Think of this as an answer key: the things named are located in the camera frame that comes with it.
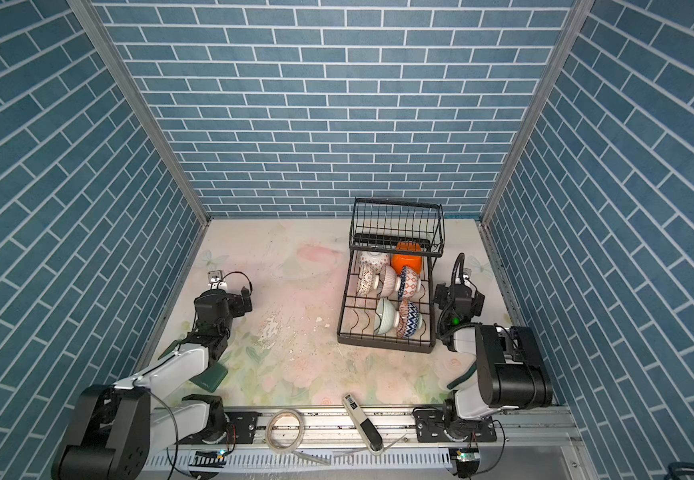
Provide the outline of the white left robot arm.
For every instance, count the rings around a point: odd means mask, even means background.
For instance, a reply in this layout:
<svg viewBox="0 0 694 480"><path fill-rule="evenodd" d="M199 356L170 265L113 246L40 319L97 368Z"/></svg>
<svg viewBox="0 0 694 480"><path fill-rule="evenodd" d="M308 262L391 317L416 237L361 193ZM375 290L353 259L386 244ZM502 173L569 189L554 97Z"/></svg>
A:
<svg viewBox="0 0 694 480"><path fill-rule="evenodd" d="M252 286L229 293L214 283L194 300L191 331L158 362L112 384L95 384L78 397L51 466L54 479L135 479L150 454L176 451L189 438L231 453L239 437L223 401L188 395L170 407L165 399L188 381L206 390L224 376L220 358L234 319L253 309Z"/></svg>

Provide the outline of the green patterned ceramic bowl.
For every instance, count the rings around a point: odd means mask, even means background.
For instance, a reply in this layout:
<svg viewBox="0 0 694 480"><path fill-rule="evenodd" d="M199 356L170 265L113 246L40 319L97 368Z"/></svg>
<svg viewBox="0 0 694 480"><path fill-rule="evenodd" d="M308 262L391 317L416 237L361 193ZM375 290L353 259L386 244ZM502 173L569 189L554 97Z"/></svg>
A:
<svg viewBox="0 0 694 480"><path fill-rule="evenodd" d="M390 255L384 252L361 251L359 255L359 264L374 272L380 272L384 266L390 264L390 261Z"/></svg>

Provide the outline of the red striped ceramic bowl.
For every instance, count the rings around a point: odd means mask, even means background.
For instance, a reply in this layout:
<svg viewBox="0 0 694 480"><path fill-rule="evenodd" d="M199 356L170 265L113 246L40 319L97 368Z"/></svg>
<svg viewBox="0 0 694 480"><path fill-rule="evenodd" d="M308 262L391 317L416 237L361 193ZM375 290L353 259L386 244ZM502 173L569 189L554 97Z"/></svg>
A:
<svg viewBox="0 0 694 480"><path fill-rule="evenodd" d="M396 297L400 287L400 278L391 265L384 266L379 274L381 298Z"/></svg>

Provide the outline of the orange plastic bowl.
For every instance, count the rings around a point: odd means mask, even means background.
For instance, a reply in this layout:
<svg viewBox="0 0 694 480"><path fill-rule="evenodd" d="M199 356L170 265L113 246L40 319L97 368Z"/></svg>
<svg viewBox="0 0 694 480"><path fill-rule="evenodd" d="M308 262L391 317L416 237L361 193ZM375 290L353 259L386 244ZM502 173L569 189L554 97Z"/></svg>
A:
<svg viewBox="0 0 694 480"><path fill-rule="evenodd" d="M400 275L404 267L409 267L416 274L422 272L423 259L421 245L414 241L401 241L396 245L396 251L391 258L391 266L397 275Z"/></svg>

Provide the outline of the green striped ceramic bowl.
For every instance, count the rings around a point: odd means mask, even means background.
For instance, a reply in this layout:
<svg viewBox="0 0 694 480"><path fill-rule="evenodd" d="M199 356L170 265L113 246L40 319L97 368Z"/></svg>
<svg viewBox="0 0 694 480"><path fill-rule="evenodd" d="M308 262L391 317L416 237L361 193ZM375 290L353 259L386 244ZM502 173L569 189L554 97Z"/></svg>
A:
<svg viewBox="0 0 694 480"><path fill-rule="evenodd" d="M399 313L392 301L380 298L375 308L374 334L385 335L396 328L399 323Z"/></svg>

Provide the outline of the blue triangle patterned bowl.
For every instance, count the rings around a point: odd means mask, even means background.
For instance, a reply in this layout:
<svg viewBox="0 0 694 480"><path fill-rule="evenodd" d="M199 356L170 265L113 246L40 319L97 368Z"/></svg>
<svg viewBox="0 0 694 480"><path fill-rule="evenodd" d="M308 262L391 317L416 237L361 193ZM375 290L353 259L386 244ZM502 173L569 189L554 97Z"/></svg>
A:
<svg viewBox="0 0 694 480"><path fill-rule="evenodd" d="M403 266L397 277L396 291L399 300L414 298L422 286L420 274L410 266Z"/></svg>

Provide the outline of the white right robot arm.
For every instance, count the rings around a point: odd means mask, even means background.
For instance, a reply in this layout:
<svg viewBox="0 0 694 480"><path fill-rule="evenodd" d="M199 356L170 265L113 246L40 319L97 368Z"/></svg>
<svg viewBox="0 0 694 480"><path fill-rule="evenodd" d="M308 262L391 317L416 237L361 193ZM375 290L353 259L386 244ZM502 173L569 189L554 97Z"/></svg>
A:
<svg viewBox="0 0 694 480"><path fill-rule="evenodd" d="M494 442L496 414L549 407L554 389L533 330L479 322L485 296L457 281L436 286L437 339L450 351L474 356L449 382L440 406L412 411L421 443Z"/></svg>

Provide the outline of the black wire dish rack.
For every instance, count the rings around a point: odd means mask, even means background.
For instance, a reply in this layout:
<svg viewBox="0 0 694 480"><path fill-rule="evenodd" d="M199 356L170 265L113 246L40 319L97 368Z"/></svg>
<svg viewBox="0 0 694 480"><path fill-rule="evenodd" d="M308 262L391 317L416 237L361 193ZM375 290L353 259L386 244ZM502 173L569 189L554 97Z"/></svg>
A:
<svg viewBox="0 0 694 480"><path fill-rule="evenodd" d="M351 212L337 341L431 353L437 327L433 270L445 245L443 207L357 198Z"/></svg>

